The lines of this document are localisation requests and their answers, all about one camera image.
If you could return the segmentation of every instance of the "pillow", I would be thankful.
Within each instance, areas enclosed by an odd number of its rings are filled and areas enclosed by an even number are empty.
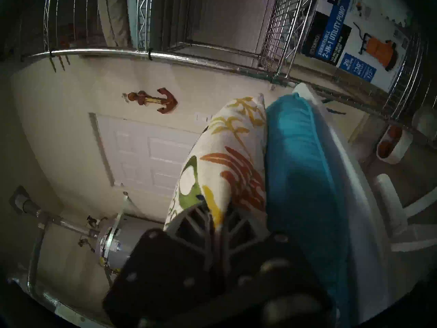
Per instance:
[[[97,0],[103,35],[108,47],[131,45],[127,0]]]
[[[225,105],[200,135],[185,162],[166,219],[203,199],[214,228],[221,229],[232,203],[265,223],[264,97],[244,97]]]
[[[267,228],[297,241],[347,327],[349,230],[341,180],[318,136],[323,122],[297,93],[267,109]]]

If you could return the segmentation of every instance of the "blue cushion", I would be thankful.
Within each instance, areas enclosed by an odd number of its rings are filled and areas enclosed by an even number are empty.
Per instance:
[[[348,327],[347,216],[341,181],[317,135],[326,130],[320,122],[296,93],[267,108],[267,227],[297,241]]]

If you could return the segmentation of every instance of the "cable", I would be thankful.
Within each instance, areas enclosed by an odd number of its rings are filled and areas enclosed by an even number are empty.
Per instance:
[[[360,38],[361,38],[361,40],[364,41],[364,38],[361,36],[361,29],[360,29],[360,27],[358,27],[358,24],[356,24],[355,22],[354,22],[354,24],[355,24],[355,26],[358,28],[358,31],[360,32]]]

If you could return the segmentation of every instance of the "orange pump illustration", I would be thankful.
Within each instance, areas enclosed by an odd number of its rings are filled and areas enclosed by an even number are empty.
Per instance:
[[[363,40],[363,44],[361,45],[361,49],[358,53],[362,55],[363,51],[365,50],[367,53],[375,57],[379,63],[383,65],[385,70],[392,70],[396,64],[396,60],[398,59],[398,52],[395,49],[396,43],[391,40],[387,40],[385,43],[381,42],[376,37],[373,37],[368,33],[365,33],[364,37],[362,37],[360,27],[358,27],[355,22],[354,24],[360,32],[360,38]]]

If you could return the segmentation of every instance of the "door panel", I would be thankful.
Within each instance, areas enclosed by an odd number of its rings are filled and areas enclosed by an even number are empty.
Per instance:
[[[199,134],[102,115],[97,123],[116,185],[172,196]]]

